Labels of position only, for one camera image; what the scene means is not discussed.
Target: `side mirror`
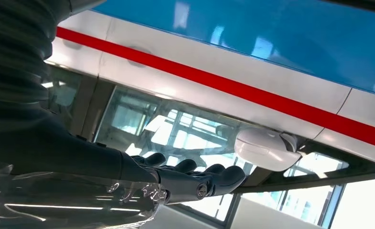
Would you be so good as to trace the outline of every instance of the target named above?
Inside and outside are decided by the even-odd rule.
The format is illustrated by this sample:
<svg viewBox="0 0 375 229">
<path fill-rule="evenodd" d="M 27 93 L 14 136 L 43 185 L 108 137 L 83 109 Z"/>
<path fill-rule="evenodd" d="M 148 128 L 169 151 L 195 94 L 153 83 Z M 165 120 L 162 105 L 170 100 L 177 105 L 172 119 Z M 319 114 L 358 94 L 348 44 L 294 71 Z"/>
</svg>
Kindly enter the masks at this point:
<svg viewBox="0 0 375 229">
<path fill-rule="evenodd" d="M 301 157 L 296 150 L 295 137 L 263 128 L 243 129 L 235 140 L 238 156 L 271 171 L 283 171 L 293 166 Z"/>
</svg>

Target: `blue panel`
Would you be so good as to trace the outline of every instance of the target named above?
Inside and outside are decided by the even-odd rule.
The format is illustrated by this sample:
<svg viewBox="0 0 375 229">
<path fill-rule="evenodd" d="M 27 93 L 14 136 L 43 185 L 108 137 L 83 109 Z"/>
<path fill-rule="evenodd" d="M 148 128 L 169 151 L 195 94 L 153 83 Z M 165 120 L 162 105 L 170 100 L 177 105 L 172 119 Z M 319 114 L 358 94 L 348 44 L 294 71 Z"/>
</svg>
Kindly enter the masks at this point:
<svg viewBox="0 0 375 229">
<path fill-rule="evenodd" d="M 95 10 L 375 93 L 373 12 L 320 0 L 108 0 Z"/>
</svg>

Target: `glass window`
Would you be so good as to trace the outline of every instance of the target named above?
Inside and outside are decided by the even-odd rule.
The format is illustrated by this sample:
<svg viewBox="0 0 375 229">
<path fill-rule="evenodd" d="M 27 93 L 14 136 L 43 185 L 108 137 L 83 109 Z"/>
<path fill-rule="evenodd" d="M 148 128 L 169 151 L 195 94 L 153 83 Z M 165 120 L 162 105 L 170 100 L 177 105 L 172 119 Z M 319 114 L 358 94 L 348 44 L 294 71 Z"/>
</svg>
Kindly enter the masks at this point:
<svg viewBox="0 0 375 229">
<path fill-rule="evenodd" d="M 326 178 L 326 172 L 347 168 L 348 163 L 333 159 L 323 154 L 310 153 L 304 156 L 293 167 L 284 173 L 285 177 L 297 177 L 307 174 L 317 174 L 320 178 Z"/>
<path fill-rule="evenodd" d="M 246 165 L 249 174 L 253 166 L 234 152 L 236 131 L 245 126 L 250 124 L 117 86 L 96 141 L 130 155 L 148 157 L 160 152 L 166 157 L 165 164 L 171 166 L 193 159 L 198 165 L 196 171 L 213 164 Z M 232 195 L 224 195 L 184 205 L 223 221 L 231 201 Z"/>
<path fill-rule="evenodd" d="M 346 168 L 349 164 L 323 154 L 310 153 L 284 173 L 285 177 L 316 174 L 326 178 L 326 172 Z M 331 199 L 334 186 L 295 189 L 280 192 L 245 193 L 243 197 L 286 214 L 320 225 L 326 205 Z"/>
<path fill-rule="evenodd" d="M 73 119 L 74 100 L 83 75 L 50 66 L 51 74 L 41 84 L 48 89 L 49 98 L 41 106 L 58 114 L 67 129 Z"/>
</svg>

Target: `transparent plastic cover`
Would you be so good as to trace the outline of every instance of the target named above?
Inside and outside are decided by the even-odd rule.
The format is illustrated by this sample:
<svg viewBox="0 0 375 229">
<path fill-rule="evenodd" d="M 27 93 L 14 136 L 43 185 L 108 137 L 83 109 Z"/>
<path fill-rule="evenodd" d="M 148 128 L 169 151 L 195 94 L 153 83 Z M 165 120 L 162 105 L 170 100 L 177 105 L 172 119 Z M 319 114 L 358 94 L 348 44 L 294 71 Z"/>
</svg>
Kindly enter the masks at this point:
<svg viewBox="0 0 375 229">
<path fill-rule="evenodd" d="M 0 170 L 0 229 L 127 229 L 153 219 L 159 184 Z"/>
</svg>

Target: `black robotic finger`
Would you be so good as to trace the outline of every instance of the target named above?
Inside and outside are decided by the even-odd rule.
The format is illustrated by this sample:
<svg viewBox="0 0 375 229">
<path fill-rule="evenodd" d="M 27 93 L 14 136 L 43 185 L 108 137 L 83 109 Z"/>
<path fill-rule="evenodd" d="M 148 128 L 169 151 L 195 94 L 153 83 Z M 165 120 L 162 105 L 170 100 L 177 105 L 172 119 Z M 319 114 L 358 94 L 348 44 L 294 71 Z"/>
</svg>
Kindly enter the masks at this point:
<svg viewBox="0 0 375 229">
<path fill-rule="evenodd" d="M 191 159 L 186 159 L 181 161 L 175 166 L 175 171 L 180 173 L 188 173 L 192 172 L 197 168 L 197 164 L 195 161 Z"/>
<path fill-rule="evenodd" d="M 162 163 L 166 161 L 165 156 L 161 153 L 152 154 L 147 158 L 141 156 L 132 156 L 132 159 L 138 164 L 143 164 L 150 167 L 160 166 Z"/>
<path fill-rule="evenodd" d="M 238 166 L 231 166 L 226 168 L 220 174 L 210 174 L 209 176 L 201 177 L 206 180 L 209 187 L 208 196 L 219 196 L 230 193 L 236 189 L 245 180 L 245 172 Z"/>
<path fill-rule="evenodd" d="M 176 166 L 161 166 L 160 168 L 176 171 L 179 173 L 186 173 L 189 175 L 190 172 L 194 171 L 197 168 L 197 164 L 191 159 L 186 159 L 178 163 Z"/>
<path fill-rule="evenodd" d="M 225 170 L 225 167 L 223 165 L 220 165 L 220 164 L 215 164 L 215 165 L 212 165 L 210 167 L 208 167 L 204 173 L 217 173 L 217 174 L 220 174 L 222 173 L 223 171 Z"/>
</svg>

